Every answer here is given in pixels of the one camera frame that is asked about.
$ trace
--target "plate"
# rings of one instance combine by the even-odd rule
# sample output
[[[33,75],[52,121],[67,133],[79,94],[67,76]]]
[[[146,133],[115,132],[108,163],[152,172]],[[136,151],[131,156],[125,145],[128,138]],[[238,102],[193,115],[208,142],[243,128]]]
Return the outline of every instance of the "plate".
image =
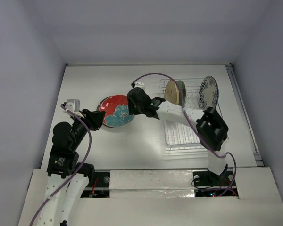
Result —
[[[118,128],[128,124],[134,117],[129,115],[128,99],[125,95],[109,96],[101,101],[98,111],[105,111],[103,124]]]
[[[183,92],[183,102],[185,103],[185,99],[186,99],[186,88],[185,88],[185,84],[183,81],[179,80],[176,81],[177,84],[179,85],[180,89]],[[164,98],[171,102],[172,104],[175,105],[181,105],[181,97],[180,97],[180,93],[178,90],[178,87],[176,86],[175,82],[173,82],[172,80],[170,80],[167,85],[166,85],[166,89],[165,89],[165,94],[164,94]]]
[[[219,99],[219,89],[216,80],[207,76],[199,89],[199,109],[207,110],[208,107],[216,108]]]

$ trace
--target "gray wall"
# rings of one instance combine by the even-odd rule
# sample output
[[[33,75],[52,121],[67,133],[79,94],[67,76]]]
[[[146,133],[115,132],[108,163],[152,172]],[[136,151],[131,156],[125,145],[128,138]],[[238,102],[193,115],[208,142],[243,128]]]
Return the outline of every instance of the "gray wall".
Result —
[[[264,163],[283,201],[283,0],[270,1],[234,63]]]
[[[18,223],[65,68],[31,2],[0,0],[0,226]]]
[[[232,62],[268,0],[34,0],[68,63]]]

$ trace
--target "red plate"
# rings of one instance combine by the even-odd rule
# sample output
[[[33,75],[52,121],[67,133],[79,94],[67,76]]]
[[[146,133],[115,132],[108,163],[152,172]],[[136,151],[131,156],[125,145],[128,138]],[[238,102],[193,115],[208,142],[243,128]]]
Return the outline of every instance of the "red plate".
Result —
[[[100,103],[98,110],[106,112],[103,124],[113,128],[128,124],[134,117],[129,115],[128,99],[125,95],[107,97]]]

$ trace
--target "teal flower pattern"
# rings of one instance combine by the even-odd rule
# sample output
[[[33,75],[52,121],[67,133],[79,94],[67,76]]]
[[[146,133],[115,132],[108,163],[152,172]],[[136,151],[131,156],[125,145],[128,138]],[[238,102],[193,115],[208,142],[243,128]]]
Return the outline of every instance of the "teal flower pattern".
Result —
[[[119,105],[113,114],[105,117],[106,125],[110,127],[121,127],[129,123],[134,115],[129,115],[128,105]]]

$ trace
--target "wire rack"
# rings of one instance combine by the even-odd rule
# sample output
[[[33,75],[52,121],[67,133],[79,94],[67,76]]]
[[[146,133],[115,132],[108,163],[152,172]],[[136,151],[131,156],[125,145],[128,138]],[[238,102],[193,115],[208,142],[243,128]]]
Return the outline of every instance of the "wire rack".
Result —
[[[199,88],[204,78],[193,79],[176,79],[182,80],[186,87],[186,108],[199,109],[198,98]],[[162,79],[159,83],[161,97],[164,97],[166,85],[169,79]],[[165,156],[184,155],[184,158],[203,158],[206,156],[207,151],[201,145],[198,137],[193,130],[179,123],[172,121],[164,121],[165,138],[166,138],[166,151]]]

